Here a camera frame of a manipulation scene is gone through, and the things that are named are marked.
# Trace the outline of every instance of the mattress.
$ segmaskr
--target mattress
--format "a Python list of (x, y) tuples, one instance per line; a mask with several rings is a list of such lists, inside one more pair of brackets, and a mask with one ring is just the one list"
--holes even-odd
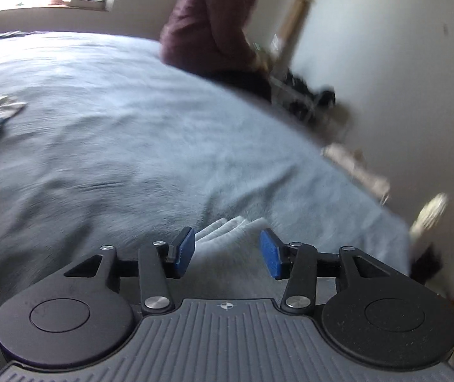
[[(158, 50), (97, 34), (0, 39), (0, 95), (27, 102), (0, 134), (0, 305), (99, 246), (129, 253), (238, 215), (264, 218), (283, 241), (354, 245), (407, 273), (408, 227), (325, 161), (306, 130), (264, 101), (163, 65)], [(267, 272), (240, 256), (251, 253), (218, 254), (250, 274), (221, 289), (198, 275), (208, 294), (274, 291), (252, 290)], [(184, 297), (200, 297), (197, 288)]]

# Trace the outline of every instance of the pink object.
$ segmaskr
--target pink object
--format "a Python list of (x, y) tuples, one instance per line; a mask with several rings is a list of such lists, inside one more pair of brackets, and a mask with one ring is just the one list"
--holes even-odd
[(248, 71), (256, 62), (243, 33), (256, 0), (178, 0), (161, 34), (164, 63), (192, 73)]

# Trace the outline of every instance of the blue gripper pad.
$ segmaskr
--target blue gripper pad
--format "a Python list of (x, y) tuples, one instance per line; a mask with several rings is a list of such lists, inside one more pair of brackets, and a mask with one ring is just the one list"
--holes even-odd
[(282, 275), (282, 259), (280, 257), (279, 249), (273, 240), (273, 237), (267, 230), (261, 232), (259, 239), (261, 243), (261, 252), (266, 262), (266, 266), (269, 270), (271, 277), (279, 280)]
[(178, 277), (186, 273), (186, 269), (195, 252), (195, 230), (192, 228), (179, 246), (178, 255), (174, 261), (174, 269)]

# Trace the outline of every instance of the person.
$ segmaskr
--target person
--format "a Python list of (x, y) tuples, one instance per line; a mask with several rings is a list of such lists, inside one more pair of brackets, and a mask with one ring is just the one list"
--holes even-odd
[(178, 0), (163, 28), (165, 64), (271, 101), (267, 72), (243, 32), (256, 0)]

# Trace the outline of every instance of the person's arm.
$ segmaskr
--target person's arm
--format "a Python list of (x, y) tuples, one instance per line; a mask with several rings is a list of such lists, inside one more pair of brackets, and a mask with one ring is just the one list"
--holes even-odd
[(243, 33), (255, 0), (206, 0), (206, 3), (213, 38), (220, 52), (240, 69), (257, 69), (257, 55)]

